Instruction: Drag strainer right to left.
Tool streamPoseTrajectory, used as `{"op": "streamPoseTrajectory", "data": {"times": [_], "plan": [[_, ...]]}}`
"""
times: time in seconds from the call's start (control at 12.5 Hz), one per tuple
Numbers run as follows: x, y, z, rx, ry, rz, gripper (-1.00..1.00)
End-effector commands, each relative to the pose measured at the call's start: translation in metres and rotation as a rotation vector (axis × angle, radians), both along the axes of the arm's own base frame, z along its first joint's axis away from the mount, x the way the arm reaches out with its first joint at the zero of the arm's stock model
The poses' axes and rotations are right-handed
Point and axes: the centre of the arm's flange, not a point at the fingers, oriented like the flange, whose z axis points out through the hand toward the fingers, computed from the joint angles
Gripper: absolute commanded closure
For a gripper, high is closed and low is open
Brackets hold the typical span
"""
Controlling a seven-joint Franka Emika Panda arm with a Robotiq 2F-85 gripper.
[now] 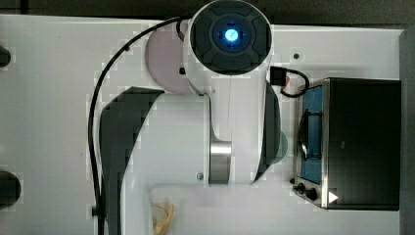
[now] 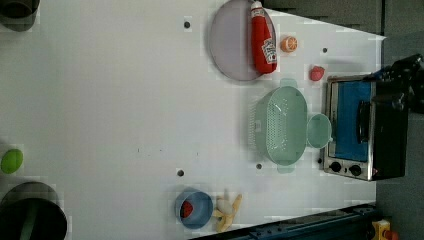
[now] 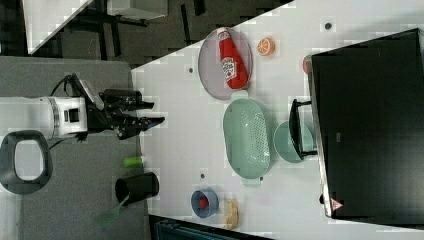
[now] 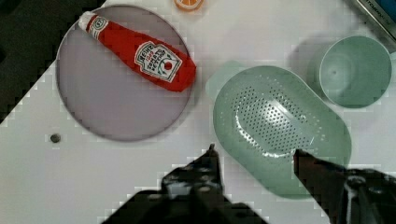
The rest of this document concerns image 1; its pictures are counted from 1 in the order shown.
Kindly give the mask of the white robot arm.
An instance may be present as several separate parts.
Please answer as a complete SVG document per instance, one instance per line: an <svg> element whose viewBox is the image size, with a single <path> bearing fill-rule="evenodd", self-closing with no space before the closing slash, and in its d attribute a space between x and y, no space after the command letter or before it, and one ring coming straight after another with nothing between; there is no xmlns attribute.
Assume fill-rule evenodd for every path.
<svg viewBox="0 0 415 235"><path fill-rule="evenodd" d="M148 33L151 84L102 110L109 235L154 235L159 186L248 186L277 160L280 109L271 25L243 0L214 0Z"/></svg>

